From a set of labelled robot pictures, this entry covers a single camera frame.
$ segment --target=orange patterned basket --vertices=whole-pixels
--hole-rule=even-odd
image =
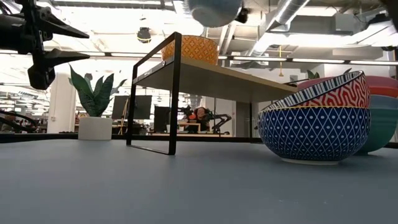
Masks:
[[[162,60],[166,60],[174,55],[174,44],[169,43],[162,49]],[[181,54],[183,57],[192,58],[217,65],[218,44],[206,37],[195,35],[182,35]]]

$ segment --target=potted plant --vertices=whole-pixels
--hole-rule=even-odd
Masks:
[[[316,79],[316,78],[320,78],[319,73],[315,72],[315,74],[309,70],[307,70],[307,74],[308,74],[308,79],[312,80],[312,79]]]
[[[95,89],[91,87],[91,74],[83,78],[70,67],[70,83],[76,88],[80,103],[88,113],[88,117],[80,118],[78,138],[81,140],[110,140],[112,138],[112,119],[102,118],[111,101],[111,95],[118,91],[126,80],[113,88],[114,74],[98,79]]]
[[[344,72],[344,74],[347,74],[347,73],[349,73],[349,72],[351,71],[351,69],[353,69],[353,68],[349,68],[349,69],[347,69],[347,70]]]

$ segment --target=blue table surface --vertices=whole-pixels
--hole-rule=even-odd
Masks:
[[[166,148],[167,142],[135,142]],[[282,162],[261,144],[0,144],[0,223],[398,223],[398,150],[338,166]]]

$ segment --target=green leaves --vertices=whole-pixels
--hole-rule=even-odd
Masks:
[[[124,84],[125,81],[126,81],[126,79],[125,79],[125,80],[122,80],[122,81],[120,82],[120,84],[119,84],[116,88],[113,88],[112,91],[111,91],[111,95],[117,93],[119,87],[121,87],[121,86]]]
[[[94,98],[93,92],[91,91],[91,87],[89,87],[89,85],[87,84],[87,81],[82,76],[77,74],[73,70],[72,66],[70,66],[70,76],[72,79],[72,84],[76,88],[77,91],[82,91],[90,98],[92,98],[92,99]]]
[[[97,83],[95,84],[95,89],[94,89],[95,96],[100,92],[102,84],[104,82],[103,80],[104,80],[104,77],[101,77],[97,80]]]
[[[71,79],[69,79],[69,82],[76,88],[80,103],[87,113],[90,116],[102,116],[110,102],[109,98],[113,87],[114,74],[108,76],[105,82],[103,81],[103,77],[101,77],[96,82],[94,91],[90,82],[93,79],[91,74],[86,74],[83,78],[81,75],[77,74],[72,67],[70,67],[70,74]]]
[[[108,76],[102,87],[99,89],[98,94],[94,98],[95,105],[97,107],[97,112],[102,114],[106,110],[109,104],[109,98],[111,97],[111,91],[113,87],[114,74]]]
[[[349,68],[349,69],[347,69],[343,74],[347,74],[347,73],[349,73],[350,71],[351,71],[351,69],[353,69],[353,68]]]
[[[307,70],[307,74],[308,74],[308,79],[316,79],[316,78],[320,78],[319,73],[316,72],[315,74],[309,70]]]

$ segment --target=teal bowl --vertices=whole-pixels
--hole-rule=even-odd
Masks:
[[[398,98],[391,96],[371,95],[370,108],[398,109]]]
[[[383,148],[396,131],[398,110],[371,108],[371,117],[368,140],[356,155],[367,155],[369,152]]]

